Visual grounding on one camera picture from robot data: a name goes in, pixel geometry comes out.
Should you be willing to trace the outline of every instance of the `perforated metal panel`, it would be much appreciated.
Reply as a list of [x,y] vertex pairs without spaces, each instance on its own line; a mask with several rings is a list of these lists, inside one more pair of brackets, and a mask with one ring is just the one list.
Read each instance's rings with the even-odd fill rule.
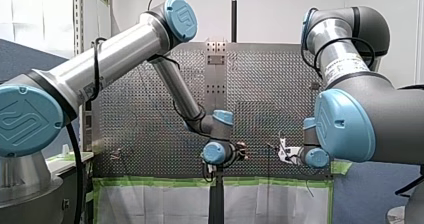
[[[222,52],[227,73],[219,79],[227,83],[226,101],[218,100],[221,92],[217,103],[235,113],[233,141],[244,141],[250,152],[250,159],[228,169],[228,175],[328,178],[329,170],[308,176],[315,171],[283,164],[267,147],[279,143],[280,130],[288,145],[300,146],[303,119],[312,114],[317,91],[310,86],[318,80],[298,50],[298,45],[227,44]],[[206,96],[211,100],[211,93],[206,93],[211,86],[205,82],[212,74],[208,53],[205,43],[181,45],[172,52],[192,94],[203,105]],[[200,153],[207,140],[184,129],[150,64],[112,84],[98,100],[93,110],[96,176],[201,176]]]

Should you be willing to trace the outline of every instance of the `robotic arm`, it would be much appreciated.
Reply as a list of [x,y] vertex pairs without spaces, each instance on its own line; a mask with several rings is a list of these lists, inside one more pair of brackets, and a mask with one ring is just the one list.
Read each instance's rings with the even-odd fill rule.
[[329,156],[424,163],[423,91],[396,90],[386,77],[370,71],[375,63],[369,68],[364,61],[374,53],[377,59],[385,55],[389,39],[386,21],[370,8],[307,15],[302,42],[319,63],[325,91],[316,99],[315,117],[304,122],[304,163],[322,168]]
[[[153,63],[188,129],[210,138],[203,152],[205,162],[219,165],[234,160],[236,146],[229,141],[232,113],[215,110],[213,115],[206,115],[195,102],[177,66],[162,56],[193,39],[196,32],[197,20],[190,5],[184,0],[167,0],[141,14],[137,25],[98,48],[52,70],[32,70],[1,85],[0,213],[10,217],[3,220],[46,223],[37,219],[41,215],[6,215],[13,212],[10,208],[30,208],[31,203],[37,203],[61,185],[58,178],[52,180],[41,150],[77,118],[80,105],[145,60]],[[60,216],[57,218],[47,220],[49,223],[61,221]]]

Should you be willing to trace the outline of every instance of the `white wall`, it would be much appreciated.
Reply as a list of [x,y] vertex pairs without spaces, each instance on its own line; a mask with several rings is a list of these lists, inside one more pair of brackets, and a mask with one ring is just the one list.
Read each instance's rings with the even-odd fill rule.
[[[165,0],[153,0],[151,7]],[[208,37],[230,38],[231,0],[186,0],[193,7],[199,23],[195,41],[205,41]],[[113,33],[133,26],[138,16],[147,10],[149,0],[112,0]]]
[[[112,33],[134,25],[138,15],[147,9],[148,1],[112,0]],[[154,0],[152,6],[163,1]],[[209,37],[231,39],[231,0],[187,1],[199,22],[194,41],[205,41]],[[424,12],[424,8],[420,10],[420,0],[238,0],[238,42],[299,43],[301,22],[310,7],[331,9],[358,5],[377,9],[389,23],[391,46],[380,72],[396,87],[424,82],[424,67],[421,68],[424,57],[420,55],[424,53],[424,45],[420,45],[424,37],[418,23],[419,12]]]
[[[117,33],[135,24],[149,0],[112,0]],[[154,0],[152,6],[165,0]],[[187,0],[199,22],[194,41],[231,40],[231,0]],[[304,13],[311,7],[341,8],[344,0],[238,0],[238,41],[299,43]]]
[[391,40],[380,72],[396,87],[420,81],[416,78],[419,4],[420,0],[346,0],[346,6],[369,6],[386,18]]
[[239,0],[238,5],[238,42],[300,43],[311,7],[342,8],[344,0]]

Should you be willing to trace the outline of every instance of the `metal rod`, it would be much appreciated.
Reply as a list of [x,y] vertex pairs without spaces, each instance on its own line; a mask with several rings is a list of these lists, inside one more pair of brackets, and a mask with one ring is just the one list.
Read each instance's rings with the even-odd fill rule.
[[231,0],[231,42],[237,42],[237,0]]
[[152,60],[151,63],[181,114],[188,119],[198,117],[201,110],[181,76],[178,66],[162,57]]
[[209,189],[209,220],[208,224],[224,224],[224,168],[217,166],[215,186]]

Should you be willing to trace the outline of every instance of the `blue joint cap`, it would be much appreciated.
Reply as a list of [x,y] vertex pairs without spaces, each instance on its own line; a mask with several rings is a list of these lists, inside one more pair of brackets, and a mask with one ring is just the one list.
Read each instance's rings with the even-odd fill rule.
[[225,149],[218,142],[209,142],[203,148],[203,160],[212,165],[219,165],[225,161]]
[[229,126],[234,125],[234,115],[232,112],[224,110],[215,110],[213,111],[213,118]]
[[21,157],[41,151],[59,135],[63,111],[45,91],[0,86],[0,156]]
[[321,148],[314,148],[306,153],[305,162],[312,168],[324,168],[330,163],[330,157]]
[[315,124],[315,118],[314,117],[309,117],[309,118],[306,118],[305,120],[303,120],[303,130],[314,128],[315,126],[316,126],[316,124]]
[[364,108],[349,93],[339,89],[321,92],[314,112],[319,143],[331,156],[354,162],[372,158],[374,128]]
[[164,11],[166,22],[178,40],[188,42],[196,36],[196,15],[186,1],[166,0]]

